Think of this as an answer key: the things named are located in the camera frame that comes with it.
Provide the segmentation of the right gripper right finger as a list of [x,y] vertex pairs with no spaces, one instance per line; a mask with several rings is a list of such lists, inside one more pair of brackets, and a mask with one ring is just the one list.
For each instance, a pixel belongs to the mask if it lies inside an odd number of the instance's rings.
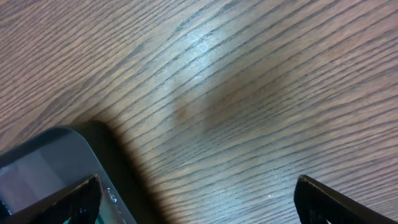
[[397,224],[307,175],[297,179],[294,204],[304,224]]

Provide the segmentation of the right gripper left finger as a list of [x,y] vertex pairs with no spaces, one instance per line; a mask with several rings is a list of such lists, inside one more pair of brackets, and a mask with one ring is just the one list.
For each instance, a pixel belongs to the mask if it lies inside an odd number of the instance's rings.
[[94,223],[102,197],[101,179],[94,174],[13,215],[4,214],[1,224]]

